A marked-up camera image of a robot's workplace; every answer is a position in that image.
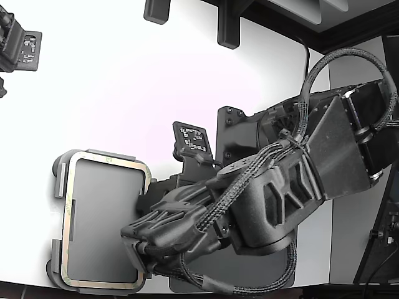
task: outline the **black bracket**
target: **black bracket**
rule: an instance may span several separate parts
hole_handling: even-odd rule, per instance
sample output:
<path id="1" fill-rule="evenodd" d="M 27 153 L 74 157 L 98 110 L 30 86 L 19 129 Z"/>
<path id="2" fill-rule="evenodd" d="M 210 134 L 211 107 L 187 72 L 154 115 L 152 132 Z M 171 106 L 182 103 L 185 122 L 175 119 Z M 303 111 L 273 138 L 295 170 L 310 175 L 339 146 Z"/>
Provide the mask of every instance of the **black bracket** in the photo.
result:
<path id="1" fill-rule="evenodd" d="M 240 17 L 254 0 L 220 0 L 218 44 L 229 49 L 239 47 Z"/>
<path id="2" fill-rule="evenodd" d="M 146 0 L 144 19 L 163 25 L 169 19 L 170 0 Z"/>
<path id="3" fill-rule="evenodd" d="M 229 49 L 239 47 L 240 17 L 254 0 L 220 0 L 218 44 Z M 170 0 L 146 0 L 144 19 L 164 24 L 169 19 Z"/>

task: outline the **white table surface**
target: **white table surface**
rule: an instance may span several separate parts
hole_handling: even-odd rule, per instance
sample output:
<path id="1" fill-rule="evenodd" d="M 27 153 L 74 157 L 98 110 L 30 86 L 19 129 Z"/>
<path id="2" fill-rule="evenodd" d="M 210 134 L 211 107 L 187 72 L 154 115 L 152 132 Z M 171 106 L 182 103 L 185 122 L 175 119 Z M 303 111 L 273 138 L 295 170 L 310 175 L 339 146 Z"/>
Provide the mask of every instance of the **white table surface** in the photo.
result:
<path id="1" fill-rule="evenodd" d="M 38 72 L 2 74 L 0 281 L 51 287 L 45 265 L 62 232 L 52 163 L 71 149 L 136 156 L 153 177 L 181 171 L 171 153 L 175 120 L 216 141 L 218 108 L 252 115 L 299 93 L 301 45 L 242 20 L 241 46 L 216 42 L 217 8 L 172 0 L 170 20 L 143 19 L 144 0 L 2 0 L 23 28 L 42 31 Z M 320 54 L 312 52 L 314 64 Z M 329 88 L 326 69 L 314 90 Z M 295 286 L 327 283 L 332 203 L 299 226 Z M 170 292 L 168 280 L 142 292 Z"/>

